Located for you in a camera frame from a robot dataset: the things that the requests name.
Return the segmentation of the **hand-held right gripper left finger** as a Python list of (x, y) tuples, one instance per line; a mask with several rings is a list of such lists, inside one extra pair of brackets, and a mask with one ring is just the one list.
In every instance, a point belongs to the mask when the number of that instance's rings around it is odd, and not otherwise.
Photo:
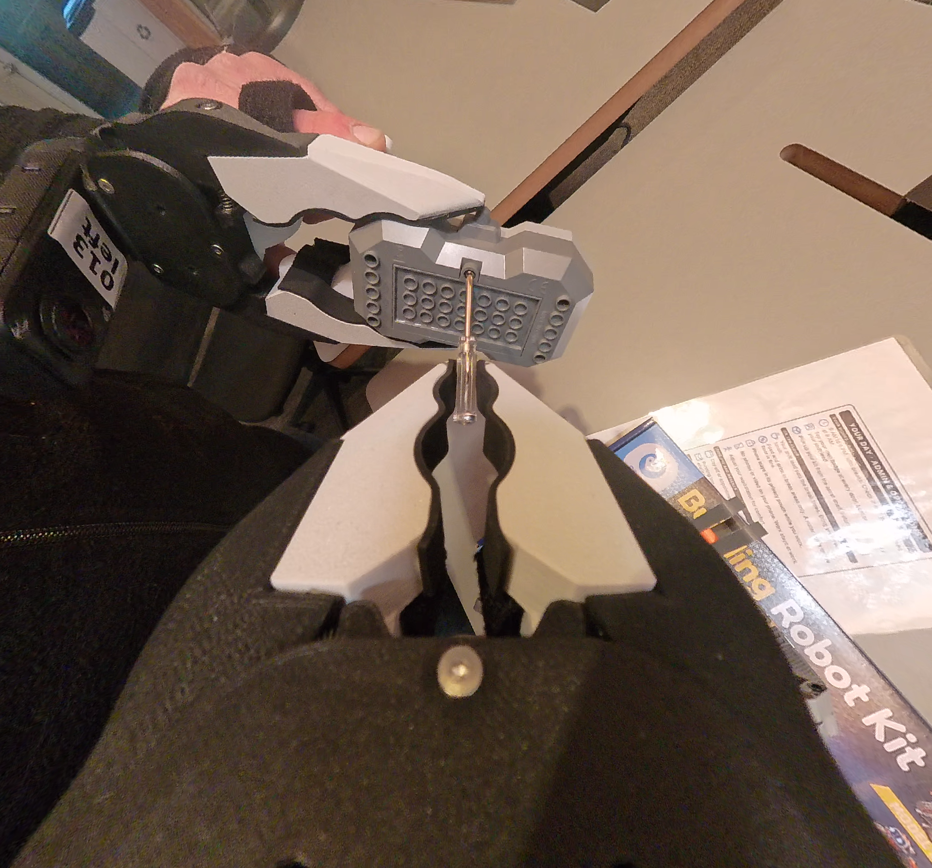
[(416, 546), (431, 491), (415, 465), (415, 440), (439, 412), (446, 373), (432, 368), (347, 432), (279, 565), (273, 587), (402, 610), (421, 592)]

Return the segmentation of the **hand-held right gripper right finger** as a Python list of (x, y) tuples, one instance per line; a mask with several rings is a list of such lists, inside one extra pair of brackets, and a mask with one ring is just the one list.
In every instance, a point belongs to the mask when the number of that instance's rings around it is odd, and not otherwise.
[(585, 437), (496, 366), (494, 413), (516, 445), (495, 501), (524, 610), (649, 591), (656, 579)]

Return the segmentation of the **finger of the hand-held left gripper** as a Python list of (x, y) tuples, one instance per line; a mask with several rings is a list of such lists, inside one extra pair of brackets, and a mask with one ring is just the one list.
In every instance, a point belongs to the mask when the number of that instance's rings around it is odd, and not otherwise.
[(317, 238), (294, 252), (284, 244), (265, 251), (273, 287), (264, 297), (270, 318), (309, 333), (324, 362), (354, 362), (371, 347), (401, 349), (356, 313), (350, 252)]
[(453, 177), (337, 137), (317, 137), (304, 157), (209, 157), (209, 164), (225, 194), (267, 226), (312, 210), (421, 222), (484, 205), (481, 192)]

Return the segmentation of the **grey toy battery box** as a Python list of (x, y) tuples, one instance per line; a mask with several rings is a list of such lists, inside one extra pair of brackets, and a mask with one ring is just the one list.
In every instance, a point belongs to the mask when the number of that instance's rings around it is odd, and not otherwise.
[(500, 229), (482, 216), (453, 230), (379, 220), (353, 229), (348, 245), (356, 311), (395, 341), (455, 346), (471, 270), (470, 335), (495, 362), (560, 357), (593, 294), (572, 235), (531, 223)]

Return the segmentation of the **small clear-handled screwdriver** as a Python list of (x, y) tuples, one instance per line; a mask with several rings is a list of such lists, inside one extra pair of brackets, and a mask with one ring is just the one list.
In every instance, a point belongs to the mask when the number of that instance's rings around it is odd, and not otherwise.
[(464, 267), (465, 323), (457, 351), (455, 408), (447, 423), (449, 452), (436, 469), (448, 572), (469, 627), (483, 635), (475, 552), (483, 538), (491, 468), (483, 455), (485, 423), (476, 401), (478, 359), (471, 337), (475, 270)]

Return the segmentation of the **person's left hand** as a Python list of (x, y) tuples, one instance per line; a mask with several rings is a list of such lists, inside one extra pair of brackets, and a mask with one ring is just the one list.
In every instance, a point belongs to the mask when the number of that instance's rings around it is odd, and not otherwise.
[(211, 100), (279, 132), (331, 135), (377, 152), (390, 151), (382, 131), (344, 115), (315, 84), (257, 52), (182, 51), (152, 75), (146, 93), (150, 110), (180, 101)]

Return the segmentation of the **person's dark clothing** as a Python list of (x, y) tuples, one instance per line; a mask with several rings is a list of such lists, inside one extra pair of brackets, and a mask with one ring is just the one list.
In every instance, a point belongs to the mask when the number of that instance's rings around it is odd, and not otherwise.
[(81, 768), (180, 587), (321, 445), (143, 374), (2, 397), (2, 866)]

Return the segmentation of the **white instruction sheet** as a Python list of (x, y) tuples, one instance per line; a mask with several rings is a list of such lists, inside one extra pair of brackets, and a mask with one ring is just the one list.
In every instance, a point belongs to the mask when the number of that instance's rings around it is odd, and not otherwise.
[(907, 339), (652, 414), (848, 635), (930, 628), (930, 369)]

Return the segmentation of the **blue robot kit box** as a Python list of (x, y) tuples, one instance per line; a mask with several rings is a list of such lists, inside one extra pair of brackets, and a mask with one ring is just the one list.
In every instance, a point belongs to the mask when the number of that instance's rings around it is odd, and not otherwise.
[(930, 725), (804, 589), (764, 541), (739, 497), (684, 454), (653, 419), (608, 449), (716, 548), (800, 680), (809, 713), (845, 781), (904, 866), (930, 866)]

